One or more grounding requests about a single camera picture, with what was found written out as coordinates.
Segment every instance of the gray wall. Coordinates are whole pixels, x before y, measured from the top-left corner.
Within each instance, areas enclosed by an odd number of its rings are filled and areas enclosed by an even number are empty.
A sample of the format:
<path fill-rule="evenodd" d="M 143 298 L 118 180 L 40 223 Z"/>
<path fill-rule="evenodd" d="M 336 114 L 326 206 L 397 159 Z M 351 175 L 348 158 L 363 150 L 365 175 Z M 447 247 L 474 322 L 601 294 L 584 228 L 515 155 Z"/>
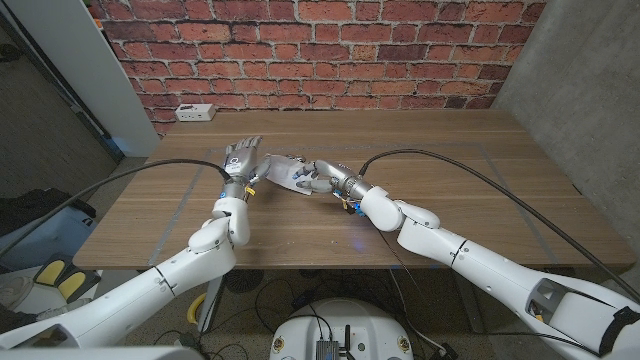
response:
<path fill-rule="evenodd" d="M 126 156 L 160 140 L 120 62 L 81 0 L 5 0 Z M 0 4 L 0 12 L 10 18 Z"/>
<path fill-rule="evenodd" d="M 640 1 L 550 1 L 493 108 L 640 254 Z"/>

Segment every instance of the robotic arm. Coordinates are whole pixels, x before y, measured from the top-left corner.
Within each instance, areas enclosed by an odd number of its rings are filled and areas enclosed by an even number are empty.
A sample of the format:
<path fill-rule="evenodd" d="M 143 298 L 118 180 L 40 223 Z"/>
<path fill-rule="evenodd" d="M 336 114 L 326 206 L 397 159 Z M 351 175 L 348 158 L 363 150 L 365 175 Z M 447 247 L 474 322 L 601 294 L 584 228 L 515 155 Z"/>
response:
<path fill-rule="evenodd" d="M 191 236 L 186 249 L 81 308 L 0 335 L 0 349 L 115 345 L 176 296 L 229 272 L 236 264 L 233 246 L 249 240 L 248 189 L 269 170 L 268 158 L 257 163 L 261 140 L 227 147 L 225 167 L 232 181 L 224 184 L 213 218 Z"/>
<path fill-rule="evenodd" d="M 376 228 L 400 229 L 402 247 L 451 267 L 507 306 L 534 332 L 582 344 L 601 355 L 628 350 L 640 339 L 640 305 L 626 297 L 588 281 L 518 265 L 440 227 L 434 213 L 391 200 L 384 189 L 368 184 L 344 165 L 317 160 L 294 178 L 309 173 L 330 179 L 301 181 L 299 187 L 360 201 L 359 210 Z M 565 358 L 597 358 L 571 344 L 543 340 Z"/>

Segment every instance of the red brick wall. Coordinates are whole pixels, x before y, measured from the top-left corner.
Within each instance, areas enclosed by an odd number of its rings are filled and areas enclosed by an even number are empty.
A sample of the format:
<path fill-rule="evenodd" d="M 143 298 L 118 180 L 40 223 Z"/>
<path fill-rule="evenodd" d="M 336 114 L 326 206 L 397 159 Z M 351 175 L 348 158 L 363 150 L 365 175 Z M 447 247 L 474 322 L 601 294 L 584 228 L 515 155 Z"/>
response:
<path fill-rule="evenodd" d="M 221 109 L 488 108 L 544 0 L 94 0 L 162 133 Z"/>

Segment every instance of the wooden table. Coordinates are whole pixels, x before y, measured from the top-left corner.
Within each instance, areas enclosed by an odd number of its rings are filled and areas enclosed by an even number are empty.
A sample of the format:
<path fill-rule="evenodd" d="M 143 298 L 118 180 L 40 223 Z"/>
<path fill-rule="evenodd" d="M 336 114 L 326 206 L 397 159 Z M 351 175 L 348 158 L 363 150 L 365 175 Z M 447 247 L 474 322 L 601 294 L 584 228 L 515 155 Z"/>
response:
<path fill-rule="evenodd" d="M 220 164 L 224 147 L 263 135 L 260 153 L 335 160 L 356 172 L 371 156 L 398 148 L 439 152 L 512 190 L 605 264 L 635 262 L 630 247 L 523 128 L 494 110 L 219 113 L 179 123 L 149 161 L 204 159 Z M 447 163 L 420 155 L 376 161 L 367 181 L 395 199 L 427 208 L 444 228 L 521 264 L 589 264 L 531 215 L 493 188 Z M 138 173 L 75 256 L 88 269 L 142 269 L 187 245 L 210 217 L 221 190 L 214 170 L 169 165 Z M 249 200 L 251 241 L 236 247 L 238 268 L 388 268 L 398 265 L 368 219 L 348 215 L 333 196 L 305 196 L 269 181 Z M 438 266 L 402 249 L 408 267 Z"/>

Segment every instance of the white power strip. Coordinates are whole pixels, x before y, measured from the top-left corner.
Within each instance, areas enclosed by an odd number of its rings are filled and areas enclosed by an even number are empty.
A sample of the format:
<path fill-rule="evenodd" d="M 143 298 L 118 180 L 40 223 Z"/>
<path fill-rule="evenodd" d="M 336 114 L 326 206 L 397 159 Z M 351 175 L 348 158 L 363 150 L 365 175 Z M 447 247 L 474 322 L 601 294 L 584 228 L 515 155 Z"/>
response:
<path fill-rule="evenodd" d="M 215 114 L 211 104 L 182 104 L 176 109 L 180 121 L 211 121 Z"/>

